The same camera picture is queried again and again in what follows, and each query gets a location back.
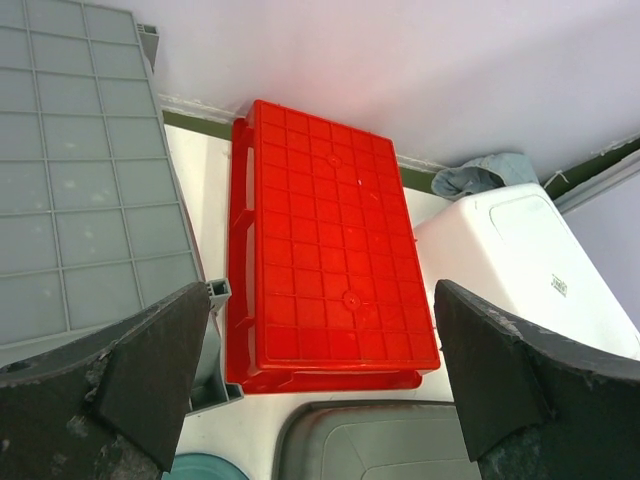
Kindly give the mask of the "dark grey plastic tray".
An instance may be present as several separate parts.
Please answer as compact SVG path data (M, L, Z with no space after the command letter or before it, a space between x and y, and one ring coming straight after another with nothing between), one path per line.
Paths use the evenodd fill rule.
M277 439L274 479L479 479L452 403L302 405Z

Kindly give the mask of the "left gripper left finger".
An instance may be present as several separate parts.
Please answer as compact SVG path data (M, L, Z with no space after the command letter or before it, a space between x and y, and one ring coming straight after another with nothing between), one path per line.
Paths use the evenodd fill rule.
M4 479L159 479L173 464L210 300L191 283L1 369Z

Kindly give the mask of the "teal transparent container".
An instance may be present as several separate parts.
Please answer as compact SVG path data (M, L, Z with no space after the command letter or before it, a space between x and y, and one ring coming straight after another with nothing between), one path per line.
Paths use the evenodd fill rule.
M228 460L205 453L189 453L175 457L168 480L248 480L249 477Z

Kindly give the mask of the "grey plastic storage bin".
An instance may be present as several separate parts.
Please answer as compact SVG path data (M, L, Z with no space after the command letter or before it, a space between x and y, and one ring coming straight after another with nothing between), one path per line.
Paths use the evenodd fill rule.
M1 5L1 362L204 278L132 13Z

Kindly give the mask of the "large white plastic tub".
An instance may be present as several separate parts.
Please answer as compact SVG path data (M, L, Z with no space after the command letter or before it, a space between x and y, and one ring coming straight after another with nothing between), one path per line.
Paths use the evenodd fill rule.
M451 280L548 330L638 359L638 329L542 187L461 198L414 236L429 298Z

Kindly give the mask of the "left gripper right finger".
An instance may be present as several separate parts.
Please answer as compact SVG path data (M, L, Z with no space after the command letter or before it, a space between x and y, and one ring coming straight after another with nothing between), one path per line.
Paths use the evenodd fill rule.
M468 457L484 479L636 479L639 363L451 280L435 318Z

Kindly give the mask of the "red plastic bin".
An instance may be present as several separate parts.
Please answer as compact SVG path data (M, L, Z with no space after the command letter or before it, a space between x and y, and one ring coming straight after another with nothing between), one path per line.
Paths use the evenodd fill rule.
M264 100L232 128L225 370L247 394L440 367L391 140Z

